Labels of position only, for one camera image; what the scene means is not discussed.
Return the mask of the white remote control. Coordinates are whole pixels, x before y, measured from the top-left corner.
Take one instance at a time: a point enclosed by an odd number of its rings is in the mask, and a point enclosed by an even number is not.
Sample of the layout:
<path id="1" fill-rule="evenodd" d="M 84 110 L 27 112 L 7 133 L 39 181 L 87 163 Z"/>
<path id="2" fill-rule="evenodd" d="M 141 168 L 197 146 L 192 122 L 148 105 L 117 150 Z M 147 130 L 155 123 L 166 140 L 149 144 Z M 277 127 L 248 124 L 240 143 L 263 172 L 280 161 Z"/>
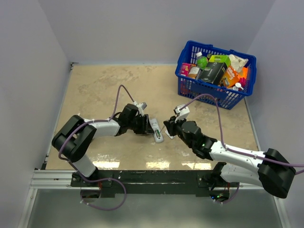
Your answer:
<path id="1" fill-rule="evenodd" d="M 153 137 L 156 143 L 162 143 L 164 141 L 163 135 L 161 133 L 161 128 L 158 124 L 156 118 L 150 119 L 150 125 L 153 129 Z"/>

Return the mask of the white battery cover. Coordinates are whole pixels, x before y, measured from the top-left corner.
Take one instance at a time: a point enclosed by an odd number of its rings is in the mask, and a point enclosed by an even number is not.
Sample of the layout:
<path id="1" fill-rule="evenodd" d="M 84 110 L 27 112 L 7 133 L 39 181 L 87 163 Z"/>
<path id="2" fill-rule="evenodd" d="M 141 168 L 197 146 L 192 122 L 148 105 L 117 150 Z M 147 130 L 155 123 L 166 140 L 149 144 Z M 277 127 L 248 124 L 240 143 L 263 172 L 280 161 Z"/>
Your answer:
<path id="1" fill-rule="evenodd" d="M 166 134 L 168 135 L 168 137 L 170 137 L 171 139 L 174 139 L 175 136 L 171 136 L 168 132 L 166 132 Z"/>

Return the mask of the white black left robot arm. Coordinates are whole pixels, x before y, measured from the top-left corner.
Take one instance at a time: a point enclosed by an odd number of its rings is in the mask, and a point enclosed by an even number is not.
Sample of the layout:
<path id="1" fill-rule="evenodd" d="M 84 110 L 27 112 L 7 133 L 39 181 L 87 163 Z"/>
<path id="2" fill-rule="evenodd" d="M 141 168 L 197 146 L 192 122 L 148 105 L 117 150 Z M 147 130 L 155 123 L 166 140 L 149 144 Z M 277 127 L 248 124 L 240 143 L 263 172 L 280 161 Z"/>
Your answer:
<path id="1" fill-rule="evenodd" d="M 135 134 L 154 134 L 149 116 L 143 111 L 147 104 L 127 104 L 118 117 L 111 120 L 87 120 L 73 115 L 61 130 L 54 136 L 52 146 L 64 155 L 82 174 L 82 182 L 94 186 L 98 182 L 97 167 L 86 155 L 86 151 L 94 138 L 103 136 L 120 136 L 128 130 Z"/>

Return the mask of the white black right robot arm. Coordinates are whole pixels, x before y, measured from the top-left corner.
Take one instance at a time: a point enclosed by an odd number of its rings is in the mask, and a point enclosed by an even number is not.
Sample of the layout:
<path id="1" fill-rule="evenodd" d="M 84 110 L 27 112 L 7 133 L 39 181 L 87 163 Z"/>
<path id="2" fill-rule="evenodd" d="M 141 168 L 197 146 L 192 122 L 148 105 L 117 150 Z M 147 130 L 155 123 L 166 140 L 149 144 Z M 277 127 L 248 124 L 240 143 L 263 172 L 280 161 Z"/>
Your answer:
<path id="1" fill-rule="evenodd" d="M 295 168 L 277 150 L 251 151 L 223 145 L 201 132 L 195 121 L 163 122 L 170 136 L 178 136 L 201 159 L 217 161 L 209 181 L 221 187 L 225 183 L 247 183 L 264 188 L 269 194 L 285 199 L 295 177 Z"/>

